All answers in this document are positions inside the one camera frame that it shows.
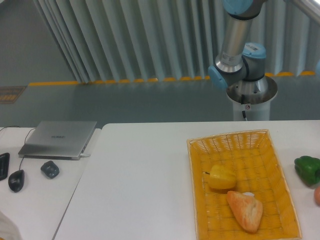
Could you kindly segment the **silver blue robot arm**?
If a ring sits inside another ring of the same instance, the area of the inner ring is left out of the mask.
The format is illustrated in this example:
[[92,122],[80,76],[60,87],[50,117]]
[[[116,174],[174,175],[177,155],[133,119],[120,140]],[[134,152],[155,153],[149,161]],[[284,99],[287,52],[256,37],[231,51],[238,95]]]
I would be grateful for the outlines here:
[[[259,28],[252,23],[268,6],[264,27],[266,46],[253,42]],[[320,38],[312,37],[310,22],[320,23],[318,0],[224,0],[227,24],[221,49],[208,67],[210,80],[227,89],[239,81],[256,82],[267,71],[319,71]]]

